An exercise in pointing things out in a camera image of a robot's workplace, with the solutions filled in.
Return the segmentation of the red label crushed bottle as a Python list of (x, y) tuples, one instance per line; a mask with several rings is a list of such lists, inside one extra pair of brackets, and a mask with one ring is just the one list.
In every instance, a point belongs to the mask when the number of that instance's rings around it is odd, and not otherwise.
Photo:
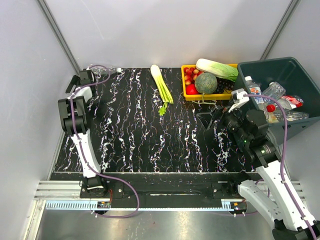
[[(281, 96), (277, 102), (281, 105), (285, 112), (291, 111), (295, 108), (302, 107), (304, 101), (297, 95), (283, 95)], [(280, 111), (280, 107), (274, 102), (266, 106), (266, 110), (269, 113)]]

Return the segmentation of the clear ribbed bottle white cap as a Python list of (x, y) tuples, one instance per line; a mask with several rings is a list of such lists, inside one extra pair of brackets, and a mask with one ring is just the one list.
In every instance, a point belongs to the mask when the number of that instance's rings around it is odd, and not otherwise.
[(262, 92), (262, 95), (275, 99), (276, 101), (280, 97), (286, 94), (286, 89), (278, 82), (271, 82), (269, 86)]

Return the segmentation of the clear bottle back row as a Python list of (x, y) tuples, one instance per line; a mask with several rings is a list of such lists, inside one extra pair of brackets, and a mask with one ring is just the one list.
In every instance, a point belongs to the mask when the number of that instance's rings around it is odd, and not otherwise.
[(87, 70), (91, 70), (96, 75), (112, 75), (122, 72), (121, 67), (104, 66), (101, 64), (92, 64), (87, 67)]

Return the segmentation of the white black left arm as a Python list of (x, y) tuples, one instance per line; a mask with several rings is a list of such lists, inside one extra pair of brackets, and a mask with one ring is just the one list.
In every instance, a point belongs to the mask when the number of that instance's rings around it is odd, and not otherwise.
[(98, 198), (107, 195), (109, 186), (101, 176), (91, 141), (91, 121), (88, 119), (87, 103), (94, 95), (96, 76), (90, 69), (74, 75), (66, 89), (71, 95), (58, 100), (58, 111), (63, 131), (68, 134), (78, 151), (83, 170), (82, 191)]

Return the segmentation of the clear bottle blue red label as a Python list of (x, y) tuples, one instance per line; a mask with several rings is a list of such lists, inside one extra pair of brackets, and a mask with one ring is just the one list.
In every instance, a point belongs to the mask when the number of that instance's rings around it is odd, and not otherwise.
[[(246, 84), (249, 87), (250, 94), (252, 94), (252, 95), (261, 95), (262, 94), (260, 86), (253, 81), (251, 76), (246, 76), (244, 79), (246, 81)], [(264, 99), (262, 97), (258, 96), (258, 97), (254, 97), (254, 100), (255, 100), (256, 104), (258, 105), (258, 108), (264, 112), (266, 120), (268, 120), (269, 114), (268, 114), (267, 105), (266, 105)]]

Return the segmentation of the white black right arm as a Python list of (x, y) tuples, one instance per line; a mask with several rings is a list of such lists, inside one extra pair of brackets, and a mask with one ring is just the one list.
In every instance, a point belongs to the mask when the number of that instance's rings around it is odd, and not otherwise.
[(239, 108), (229, 111), (221, 107), (197, 113), (197, 118), (209, 130), (214, 124), (222, 125), (237, 142), (245, 159), (252, 163), (264, 180), (273, 198), (269, 198), (247, 173), (238, 173), (228, 182), (227, 192), (233, 198), (248, 200), (271, 227), (276, 240), (318, 240), (320, 222), (308, 211), (299, 198), (275, 145), (268, 140), (269, 128), (262, 110), (251, 109), (242, 113)]

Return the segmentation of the large clear square bottle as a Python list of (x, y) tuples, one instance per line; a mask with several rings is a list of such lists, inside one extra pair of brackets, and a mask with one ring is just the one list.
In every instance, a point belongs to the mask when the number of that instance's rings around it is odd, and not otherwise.
[(278, 121), (277, 117), (272, 112), (269, 112), (268, 113), (268, 122), (270, 124), (273, 124), (273, 123), (278, 123), (279, 121)]

